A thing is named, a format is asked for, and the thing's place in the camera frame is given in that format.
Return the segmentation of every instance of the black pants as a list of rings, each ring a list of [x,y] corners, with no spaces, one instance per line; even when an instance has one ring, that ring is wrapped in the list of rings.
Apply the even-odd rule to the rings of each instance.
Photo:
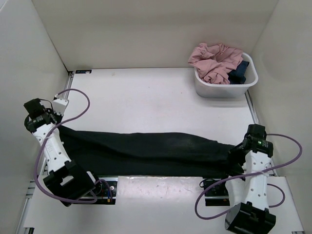
[[[117,134],[59,127],[71,158],[98,176],[224,177],[232,145],[184,133]]]

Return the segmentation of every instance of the white panel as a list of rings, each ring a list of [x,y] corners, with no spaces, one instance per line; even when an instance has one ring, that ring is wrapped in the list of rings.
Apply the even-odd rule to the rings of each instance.
[[[252,89],[260,120],[271,133],[303,145],[302,158],[280,170],[287,176],[306,233],[312,233],[312,1],[280,0],[252,56],[259,75]],[[272,138],[273,159],[286,162],[297,147]]]
[[[250,53],[278,0],[33,0],[69,70],[186,67],[200,42]]]
[[[194,204],[202,192],[199,177],[119,177],[116,205],[72,205],[44,195],[37,188],[27,214],[25,227],[34,234],[229,234],[224,228],[225,215],[214,220],[201,220]],[[276,225],[270,234],[302,231],[291,191],[284,177],[269,177],[268,182],[282,188],[285,202],[270,213]],[[268,187],[268,202],[277,204],[281,192]],[[203,216],[213,216],[229,207],[198,205]]]
[[[66,126],[115,133],[183,132],[223,143],[240,143],[253,123],[245,96],[206,99],[194,87],[193,68],[105,69],[75,74],[72,87],[91,100],[89,111]],[[86,107],[70,92],[64,119]]]
[[[37,97],[51,99],[67,77],[30,0],[8,0],[0,10],[0,71],[0,233],[11,234],[38,145],[23,125],[23,104]]]

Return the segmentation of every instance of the navy cloth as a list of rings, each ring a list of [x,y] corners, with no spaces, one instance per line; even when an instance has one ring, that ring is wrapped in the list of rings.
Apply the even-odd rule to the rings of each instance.
[[[230,84],[244,84],[246,82],[244,75],[248,65],[249,62],[242,61],[240,65],[237,66],[236,70],[232,70],[228,73]]]

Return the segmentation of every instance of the pink cloth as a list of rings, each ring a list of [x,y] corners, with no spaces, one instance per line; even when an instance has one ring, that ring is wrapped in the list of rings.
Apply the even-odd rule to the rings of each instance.
[[[193,50],[189,64],[197,68],[199,77],[207,83],[230,84],[228,73],[242,62],[242,53],[242,50],[224,44],[208,47],[201,43]]]

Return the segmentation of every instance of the white plastic bin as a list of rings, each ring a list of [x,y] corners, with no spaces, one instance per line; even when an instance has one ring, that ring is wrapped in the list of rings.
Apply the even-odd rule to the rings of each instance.
[[[243,95],[249,87],[255,85],[258,82],[258,74],[255,71],[254,62],[246,53],[243,53],[242,57],[249,62],[245,73],[245,84],[209,84],[199,78],[197,69],[194,68],[195,89],[198,95],[204,98],[235,98]]]

